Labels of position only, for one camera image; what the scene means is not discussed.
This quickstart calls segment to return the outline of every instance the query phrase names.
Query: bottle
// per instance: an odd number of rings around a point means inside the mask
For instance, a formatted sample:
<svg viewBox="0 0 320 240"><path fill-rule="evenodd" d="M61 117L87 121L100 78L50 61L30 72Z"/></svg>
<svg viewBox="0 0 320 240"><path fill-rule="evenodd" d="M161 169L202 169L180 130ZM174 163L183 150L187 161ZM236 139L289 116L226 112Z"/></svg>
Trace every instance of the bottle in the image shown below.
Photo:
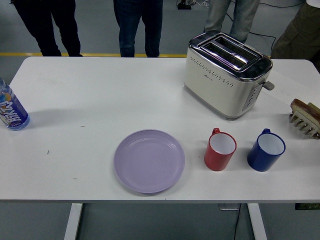
<svg viewBox="0 0 320 240"><path fill-rule="evenodd" d="M5 81L0 77L0 118L7 128L17 131L30 122L27 111Z"/></svg>

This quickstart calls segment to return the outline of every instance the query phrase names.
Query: person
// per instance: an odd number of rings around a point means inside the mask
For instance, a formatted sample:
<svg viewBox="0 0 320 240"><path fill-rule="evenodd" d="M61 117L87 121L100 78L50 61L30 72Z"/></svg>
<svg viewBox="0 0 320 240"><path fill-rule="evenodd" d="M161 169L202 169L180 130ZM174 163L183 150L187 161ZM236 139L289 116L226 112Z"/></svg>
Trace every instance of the person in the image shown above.
<svg viewBox="0 0 320 240"><path fill-rule="evenodd" d="M320 0L306 0L271 51L272 59L305 59L320 72Z"/></svg>
<svg viewBox="0 0 320 240"><path fill-rule="evenodd" d="M209 0L208 16L205 21L204 31L221 31L231 0ZM245 43L260 0L235 0L233 23L230 36Z"/></svg>
<svg viewBox="0 0 320 240"><path fill-rule="evenodd" d="M146 56L157 58L160 55L163 2L163 0L113 0L114 14L120 28L121 57L135 56L135 38L141 18L145 26Z"/></svg>
<svg viewBox="0 0 320 240"><path fill-rule="evenodd" d="M35 38L43 56L61 57L56 44L54 26L58 26L61 41L70 57L81 57L75 0L12 0L24 25Z"/></svg>

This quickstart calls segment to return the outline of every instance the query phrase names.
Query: plate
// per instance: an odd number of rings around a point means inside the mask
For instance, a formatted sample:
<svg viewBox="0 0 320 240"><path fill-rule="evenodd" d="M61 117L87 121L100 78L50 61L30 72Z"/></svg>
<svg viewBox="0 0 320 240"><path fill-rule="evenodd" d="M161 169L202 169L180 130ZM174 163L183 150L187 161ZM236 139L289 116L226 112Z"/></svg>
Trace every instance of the plate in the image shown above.
<svg viewBox="0 0 320 240"><path fill-rule="evenodd" d="M161 192L178 181L185 167L180 143L166 132L147 129L127 136L114 154L119 180L139 193Z"/></svg>

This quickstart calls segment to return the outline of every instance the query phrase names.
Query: bottle label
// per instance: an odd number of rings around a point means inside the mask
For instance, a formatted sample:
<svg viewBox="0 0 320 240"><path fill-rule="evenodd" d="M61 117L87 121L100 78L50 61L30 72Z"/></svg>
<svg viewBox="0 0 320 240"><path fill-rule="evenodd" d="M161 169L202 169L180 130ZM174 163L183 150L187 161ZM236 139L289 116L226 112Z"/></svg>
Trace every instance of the bottle label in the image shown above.
<svg viewBox="0 0 320 240"><path fill-rule="evenodd" d="M2 92L0 95L0 118L9 128L14 128L27 120L28 113L16 97L13 100L10 94Z"/></svg>

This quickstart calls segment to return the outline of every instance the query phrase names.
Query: table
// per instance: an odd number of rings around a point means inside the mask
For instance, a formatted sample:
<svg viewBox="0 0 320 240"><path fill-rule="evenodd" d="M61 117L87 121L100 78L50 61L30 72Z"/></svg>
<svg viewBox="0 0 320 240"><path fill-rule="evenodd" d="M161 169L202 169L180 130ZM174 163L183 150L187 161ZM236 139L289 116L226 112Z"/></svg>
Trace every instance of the table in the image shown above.
<svg viewBox="0 0 320 240"><path fill-rule="evenodd" d="M289 123L291 108L280 94L261 92L249 112L234 121L224 120L184 88L185 62L185 58L27 58L10 86L31 122L16 132L0 126L0 144L5 149L0 200L320 200L319 141L308 139ZM319 74L310 62L273 63L268 80L275 89L282 80L289 81L286 96L302 77L312 83L313 91L320 90ZM213 128L237 141L230 163L220 172L208 169L203 160ZM284 139L286 151L269 171L258 172L248 165L246 156L264 128ZM118 144L144 129L174 136L185 153L181 178L157 194L129 190L114 172Z"/></svg>

